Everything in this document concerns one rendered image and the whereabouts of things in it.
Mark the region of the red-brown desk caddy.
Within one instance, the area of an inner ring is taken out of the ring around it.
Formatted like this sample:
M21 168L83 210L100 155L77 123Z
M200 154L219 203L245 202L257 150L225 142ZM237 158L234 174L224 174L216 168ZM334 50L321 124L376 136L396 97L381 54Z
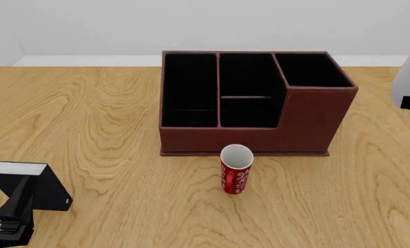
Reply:
M325 51L164 51L164 156L326 156L358 86Z

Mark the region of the red mug with white pattern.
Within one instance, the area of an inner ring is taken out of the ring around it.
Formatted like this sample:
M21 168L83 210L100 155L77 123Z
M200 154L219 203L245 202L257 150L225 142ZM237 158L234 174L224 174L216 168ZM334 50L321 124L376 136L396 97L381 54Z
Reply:
M224 147L220 154L221 185L227 194L240 194L247 184L254 162L252 151L240 144Z

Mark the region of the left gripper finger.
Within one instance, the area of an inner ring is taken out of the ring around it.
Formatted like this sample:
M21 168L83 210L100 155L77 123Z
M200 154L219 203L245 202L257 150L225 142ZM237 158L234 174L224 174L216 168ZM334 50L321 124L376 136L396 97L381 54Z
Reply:
M34 194L35 179L31 176L24 176L13 194L0 207L0 224L34 227Z

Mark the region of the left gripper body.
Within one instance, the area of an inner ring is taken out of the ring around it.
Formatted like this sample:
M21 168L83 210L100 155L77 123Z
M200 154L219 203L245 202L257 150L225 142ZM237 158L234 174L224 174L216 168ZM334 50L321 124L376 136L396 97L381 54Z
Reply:
M2 222L0 248L26 246L34 233L33 227L18 222Z

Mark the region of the black book with white pages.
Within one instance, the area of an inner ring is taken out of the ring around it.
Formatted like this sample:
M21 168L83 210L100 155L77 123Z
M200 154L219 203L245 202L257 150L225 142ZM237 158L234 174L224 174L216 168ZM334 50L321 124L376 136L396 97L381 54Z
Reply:
M33 208L37 210L67 211L72 197L47 163L0 161L0 190L10 197L21 179L31 176L37 181Z

